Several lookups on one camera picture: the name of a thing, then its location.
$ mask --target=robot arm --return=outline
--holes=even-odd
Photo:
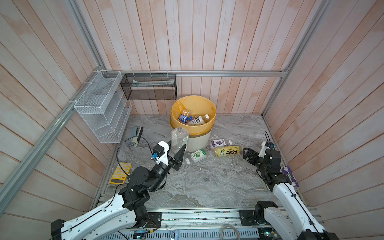
[[[258,168],[260,177],[280,200],[293,224],[283,216],[275,203],[269,201],[257,203],[254,212],[257,223],[262,225],[269,222],[283,240],[338,240],[334,233],[328,233],[309,212],[291,185],[291,181],[280,172],[280,152],[270,149],[269,146],[273,146],[273,143],[263,142],[261,153],[244,149],[243,158]]]
[[[174,156],[170,157],[169,143],[161,141],[153,148],[152,159],[156,165],[149,170],[137,167],[128,176],[127,185],[107,202],[75,219],[64,221],[58,219],[51,223],[53,240],[96,240],[124,228],[143,226],[149,215],[144,203],[169,174],[171,168],[179,170],[183,163],[184,145]]]

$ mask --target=marble floor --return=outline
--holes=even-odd
[[[123,140],[131,136],[134,126],[144,127],[142,136],[149,141],[151,147],[161,140],[170,140],[172,128],[169,115],[130,117]],[[259,151],[259,145],[265,141],[264,131],[268,130],[258,114],[217,115],[211,139],[229,139],[240,146]],[[128,142],[121,146],[119,160],[131,163],[131,171],[139,166],[152,169],[154,163],[145,141],[141,140],[138,147]],[[106,197],[113,195],[115,187],[108,183]],[[178,172],[171,169],[165,187],[151,192],[150,196],[151,199],[145,203],[147,209],[255,207],[260,200],[274,201],[281,206],[277,198],[265,190],[256,167],[240,155],[222,158],[210,156],[198,163],[183,163]]]

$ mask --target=blue bottle label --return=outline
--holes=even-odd
[[[179,117],[180,121],[187,123],[187,119],[188,119],[187,116],[184,116],[184,115],[180,114],[180,117]]]

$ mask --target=metal mesh shelf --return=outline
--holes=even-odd
[[[122,80],[119,71],[99,71],[75,104],[81,114],[104,114]]]
[[[121,87],[128,100],[176,100],[176,75],[126,73]]]
[[[75,109],[100,142],[119,143],[132,105],[126,108],[124,92],[115,93],[121,81],[118,71],[100,71],[92,80]]]
[[[132,111],[132,105],[129,108],[123,108],[121,116],[116,123],[116,128],[113,132],[98,137],[99,141],[102,143],[117,143],[120,142],[122,137],[123,129],[127,125],[128,116]]]

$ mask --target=trash bin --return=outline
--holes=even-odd
[[[210,121],[199,126],[190,126],[181,123],[178,119],[180,113],[188,109],[191,115],[204,116],[208,114]],[[216,120],[216,107],[213,102],[202,96],[186,96],[177,100],[171,110],[170,125],[172,128],[183,127],[189,131],[187,151],[194,152],[208,144],[211,129]]]

